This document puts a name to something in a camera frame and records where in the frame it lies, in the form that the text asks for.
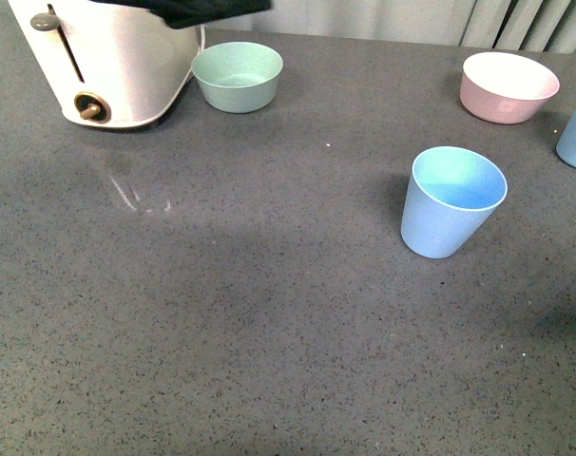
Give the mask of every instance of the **brown knob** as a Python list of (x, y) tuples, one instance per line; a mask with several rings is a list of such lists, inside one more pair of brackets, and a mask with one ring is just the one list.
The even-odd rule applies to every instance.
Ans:
[(92, 117), (100, 114), (101, 111), (102, 111), (102, 109), (100, 108), (99, 105), (97, 105), (95, 103), (90, 103), (87, 105), (87, 107), (83, 111), (79, 112), (79, 114), (81, 115), (81, 118), (84, 121), (88, 121)]
[(75, 107), (84, 121), (103, 124), (110, 119), (110, 106), (99, 95), (81, 92), (75, 97)]

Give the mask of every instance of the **countertop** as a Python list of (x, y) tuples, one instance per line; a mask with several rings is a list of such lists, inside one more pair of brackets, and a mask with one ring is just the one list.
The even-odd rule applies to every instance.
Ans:
[[(0, 14), (0, 455), (575, 455), (576, 55), (525, 54), (562, 86), (505, 126), (458, 99), (481, 49), (208, 30), (236, 40), (284, 59), (264, 109), (191, 81), (104, 131)], [(431, 260), (399, 226), (437, 145), (509, 194)]]

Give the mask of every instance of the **cup rim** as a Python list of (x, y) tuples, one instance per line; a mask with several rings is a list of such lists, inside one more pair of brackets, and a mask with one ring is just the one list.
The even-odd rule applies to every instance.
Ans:
[[(504, 187), (504, 191), (503, 194), (501, 196), (501, 198), (499, 198), (494, 204), (488, 205), (488, 206), (484, 206), (484, 207), (475, 207), (475, 208), (468, 208), (468, 207), (461, 207), (461, 206), (455, 206), (454, 204), (449, 204), (437, 197), (435, 197), (434, 195), (432, 195), (428, 190), (426, 190), (425, 188), (425, 184), (423, 184), (419, 178), (417, 177), (416, 173), (414, 172), (415, 166), (416, 164), (423, 159), (423, 157), (425, 155), (431, 154), (433, 152), (438, 151), (439, 149), (450, 149), (453, 151), (458, 151), (459, 153), (463, 153), (463, 154), (467, 154), (467, 155), (472, 155), (475, 156), (477, 160), (482, 160), (486, 163), (488, 163), (497, 173), (498, 175), (501, 177), (501, 180), (503, 182), (503, 187)], [(488, 210), (494, 209), (497, 206), (499, 206), (505, 199), (506, 196), (508, 195), (508, 180), (506, 179), (506, 176), (504, 175), (504, 173), (502, 172), (502, 170), (499, 168), (499, 166), (497, 166), (494, 162), (492, 162), (491, 160), (489, 160), (487, 157), (485, 157), (484, 155), (481, 155), (477, 152), (474, 152), (473, 150), (469, 150), (463, 147), (457, 147), (457, 146), (453, 146), (453, 145), (438, 145), (436, 147), (432, 147), (429, 149), (424, 150), (423, 152), (419, 153), (416, 158), (413, 160), (413, 165), (411, 167), (411, 176), (413, 177), (414, 181), (416, 182), (417, 186), (419, 187), (419, 189), (421, 189), (421, 191), (423, 193), (425, 193), (425, 195), (427, 197), (429, 197), (430, 199), (434, 200), (435, 202), (437, 202), (438, 204), (441, 204), (445, 207), (451, 208), (453, 210), (456, 211), (461, 211), (461, 212), (486, 212)]]

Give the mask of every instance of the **toaster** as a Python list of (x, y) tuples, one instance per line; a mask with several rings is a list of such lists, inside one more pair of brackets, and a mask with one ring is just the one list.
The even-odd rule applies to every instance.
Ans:
[(156, 121), (205, 46), (203, 26), (173, 29), (146, 9), (49, 1), (9, 3), (63, 115), (76, 124), (131, 128)]

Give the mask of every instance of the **bowl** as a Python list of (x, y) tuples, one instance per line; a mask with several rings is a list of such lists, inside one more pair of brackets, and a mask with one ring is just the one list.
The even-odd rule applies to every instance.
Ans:
[(548, 68), (516, 54), (481, 52), (463, 64), (459, 97), (474, 116), (496, 124), (530, 119), (560, 87)]
[(278, 90), (281, 56), (257, 43), (232, 42), (209, 47), (193, 59), (193, 75), (205, 100), (231, 113), (267, 106)]

